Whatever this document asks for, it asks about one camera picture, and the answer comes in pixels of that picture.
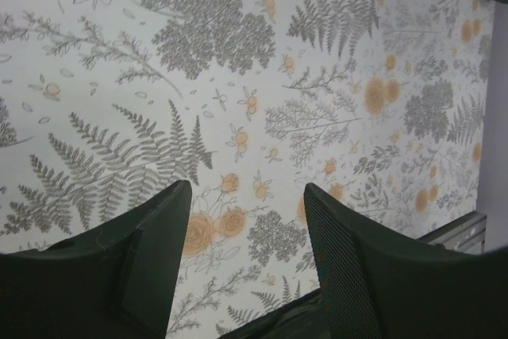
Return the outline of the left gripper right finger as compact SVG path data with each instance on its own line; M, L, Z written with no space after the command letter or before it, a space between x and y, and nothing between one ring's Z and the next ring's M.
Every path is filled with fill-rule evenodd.
M448 250L304 191L317 275L333 338L504 338L507 251Z

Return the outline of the aluminium frame rail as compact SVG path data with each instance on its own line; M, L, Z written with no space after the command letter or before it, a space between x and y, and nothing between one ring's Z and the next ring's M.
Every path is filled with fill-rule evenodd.
M484 252L487 216L477 211L457 218L418 240L447 250L480 255Z

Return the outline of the floral table cloth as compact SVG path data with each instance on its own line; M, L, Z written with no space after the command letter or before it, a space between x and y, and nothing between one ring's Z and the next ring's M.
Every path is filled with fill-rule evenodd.
M1 250L193 188L167 328L318 287L315 183L420 237L477 199L488 0L1 0Z

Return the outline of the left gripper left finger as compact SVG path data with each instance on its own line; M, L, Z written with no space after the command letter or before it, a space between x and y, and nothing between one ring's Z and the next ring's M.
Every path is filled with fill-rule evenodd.
M2 255L2 337L165 337L191 194L180 180L45 250Z

